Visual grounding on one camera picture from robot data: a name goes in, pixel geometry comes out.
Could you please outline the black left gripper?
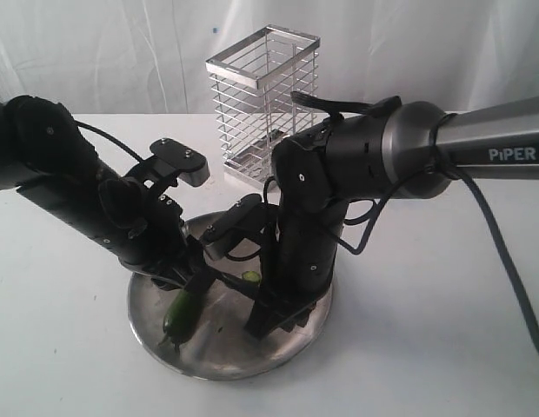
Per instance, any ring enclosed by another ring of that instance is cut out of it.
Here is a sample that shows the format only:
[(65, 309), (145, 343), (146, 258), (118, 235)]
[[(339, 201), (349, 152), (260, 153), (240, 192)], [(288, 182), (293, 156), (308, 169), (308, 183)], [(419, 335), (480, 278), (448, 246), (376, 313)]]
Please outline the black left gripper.
[(184, 288), (205, 295), (216, 273), (193, 248), (182, 230), (183, 209), (165, 194), (176, 184), (163, 178), (147, 187), (135, 177), (109, 179), (98, 187), (99, 202), (109, 225), (122, 234), (121, 263), (163, 291)]

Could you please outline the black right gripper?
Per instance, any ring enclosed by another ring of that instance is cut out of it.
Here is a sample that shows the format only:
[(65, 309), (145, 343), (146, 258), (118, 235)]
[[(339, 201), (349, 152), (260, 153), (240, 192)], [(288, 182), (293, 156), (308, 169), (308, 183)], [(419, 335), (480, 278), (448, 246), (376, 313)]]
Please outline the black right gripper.
[(246, 332), (261, 340), (277, 328), (287, 333), (304, 328), (330, 290), (336, 251), (334, 242), (266, 244), (259, 255), (262, 281)]

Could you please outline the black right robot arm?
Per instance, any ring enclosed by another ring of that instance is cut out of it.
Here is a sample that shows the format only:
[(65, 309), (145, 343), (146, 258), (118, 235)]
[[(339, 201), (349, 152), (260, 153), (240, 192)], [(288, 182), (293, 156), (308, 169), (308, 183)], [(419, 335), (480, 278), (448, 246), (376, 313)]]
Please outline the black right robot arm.
[(514, 262), (476, 180), (539, 179), (539, 96), (466, 113), (428, 102), (336, 102), (296, 91), (319, 109), (317, 125), (282, 139), (271, 155), (281, 192), (269, 210), (263, 284), (247, 321), (258, 339), (302, 326), (328, 291), (342, 230), (364, 225), (349, 252), (362, 253), (392, 199), (430, 199), (453, 181), (478, 200), (532, 332), (538, 329)]

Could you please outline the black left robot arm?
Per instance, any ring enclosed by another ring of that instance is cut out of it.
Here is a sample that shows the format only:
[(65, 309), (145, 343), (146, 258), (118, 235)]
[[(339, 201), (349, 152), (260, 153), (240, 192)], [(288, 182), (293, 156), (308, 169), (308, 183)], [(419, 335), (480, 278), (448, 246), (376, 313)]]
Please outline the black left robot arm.
[(165, 194), (179, 182), (205, 183), (206, 158), (160, 139), (150, 157), (119, 175), (82, 126), (60, 103), (33, 96), (0, 102), (0, 191), (14, 189), (161, 288), (206, 293), (216, 271), (184, 232), (181, 206)]

